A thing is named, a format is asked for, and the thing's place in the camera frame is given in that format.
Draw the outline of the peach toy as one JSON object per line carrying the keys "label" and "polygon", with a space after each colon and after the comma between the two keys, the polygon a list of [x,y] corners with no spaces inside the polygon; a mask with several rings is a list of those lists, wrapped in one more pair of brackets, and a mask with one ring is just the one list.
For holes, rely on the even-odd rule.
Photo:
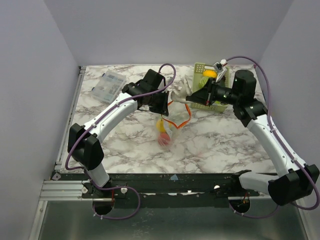
{"label": "peach toy", "polygon": [[171,138],[167,133],[163,132],[163,133],[160,133],[160,135],[157,138],[157,141],[159,145],[167,146],[171,143]]}

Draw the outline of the clear zip bag orange zipper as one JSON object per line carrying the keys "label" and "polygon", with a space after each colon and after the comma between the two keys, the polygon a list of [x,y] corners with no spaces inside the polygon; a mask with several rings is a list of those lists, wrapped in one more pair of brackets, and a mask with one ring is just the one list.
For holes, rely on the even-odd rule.
{"label": "clear zip bag orange zipper", "polygon": [[[155,135],[155,143],[162,150],[169,150],[174,145],[174,142],[180,135],[182,128],[184,128],[192,118],[192,113],[188,104],[170,101],[168,102],[168,112],[168,116],[157,114],[153,120],[152,130]],[[156,129],[156,123],[159,119],[164,121],[164,128],[171,139],[170,144],[166,146],[161,146],[158,143],[158,136],[160,135],[160,132]]]}

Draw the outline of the yellow banana toy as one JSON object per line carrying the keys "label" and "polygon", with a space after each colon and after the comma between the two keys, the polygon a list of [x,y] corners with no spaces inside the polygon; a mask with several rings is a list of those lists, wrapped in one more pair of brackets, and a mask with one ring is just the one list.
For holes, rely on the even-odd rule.
{"label": "yellow banana toy", "polygon": [[164,121],[162,119],[159,119],[157,122],[156,122],[156,125],[155,125],[157,131],[159,133],[166,133],[166,129],[164,127]]}

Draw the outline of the grey oyster mushroom toy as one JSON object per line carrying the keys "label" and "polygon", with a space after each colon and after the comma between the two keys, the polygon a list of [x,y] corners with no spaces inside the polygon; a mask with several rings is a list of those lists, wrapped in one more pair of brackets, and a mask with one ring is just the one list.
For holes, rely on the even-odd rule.
{"label": "grey oyster mushroom toy", "polygon": [[170,98],[173,102],[181,104],[191,104],[192,102],[187,100],[187,97],[192,95],[192,88],[187,79],[184,79],[182,84],[174,86]]}

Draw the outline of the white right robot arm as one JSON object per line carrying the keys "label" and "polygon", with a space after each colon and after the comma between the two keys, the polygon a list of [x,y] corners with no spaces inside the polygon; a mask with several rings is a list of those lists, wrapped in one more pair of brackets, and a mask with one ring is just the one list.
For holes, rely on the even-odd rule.
{"label": "white right robot arm", "polygon": [[314,190],[320,171],[316,165],[308,165],[293,153],[293,149],[277,131],[268,117],[265,105],[255,98],[257,80],[246,69],[236,71],[231,88],[222,86],[214,78],[187,100],[210,106],[215,101],[232,105],[234,115],[260,142],[270,157],[277,175],[243,170],[235,174],[230,191],[241,196],[247,190],[268,194],[279,206],[309,196]]}

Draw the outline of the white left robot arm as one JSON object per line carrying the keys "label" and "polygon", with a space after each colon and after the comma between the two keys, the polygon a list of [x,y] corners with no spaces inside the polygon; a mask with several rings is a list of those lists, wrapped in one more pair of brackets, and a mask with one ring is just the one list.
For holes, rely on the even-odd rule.
{"label": "white left robot arm", "polygon": [[111,191],[110,180],[102,160],[102,142],[123,119],[142,106],[156,114],[168,115],[169,93],[159,88],[165,77],[149,69],[143,79],[126,84],[118,97],[98,116],[83,125],[73,124],[69,129],[67,159],[73,158],[93,180],[93,191],[101,198]]}

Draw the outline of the green cabbage toy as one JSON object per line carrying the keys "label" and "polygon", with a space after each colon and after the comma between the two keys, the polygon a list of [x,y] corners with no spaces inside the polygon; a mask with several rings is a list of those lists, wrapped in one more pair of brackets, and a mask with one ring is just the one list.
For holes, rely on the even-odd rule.
{"label": "green cabbage toy", "polygon": [[206,85],[206,83],[208,82],[208,79],[209,79],[208,76],[203,76],[203,77],[200,79],[199,83],[198,83],[198,87],[199,87],[200,89],[203,88],[203,87]]}

